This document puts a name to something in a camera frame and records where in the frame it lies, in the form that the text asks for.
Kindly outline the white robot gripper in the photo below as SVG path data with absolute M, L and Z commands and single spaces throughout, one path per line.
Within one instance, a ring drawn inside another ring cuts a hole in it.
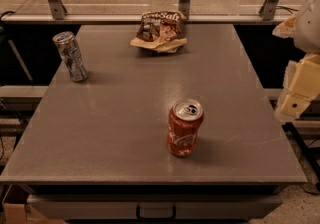
M 276 103 L 275 117 L 282 122 L 298 119 L 320 95 L 320 0 L 306 0 L 298 13 L 277 25 L 272 34 L 292 38 L 306 54 L 299 62 L 290 60 L 283 89 Z

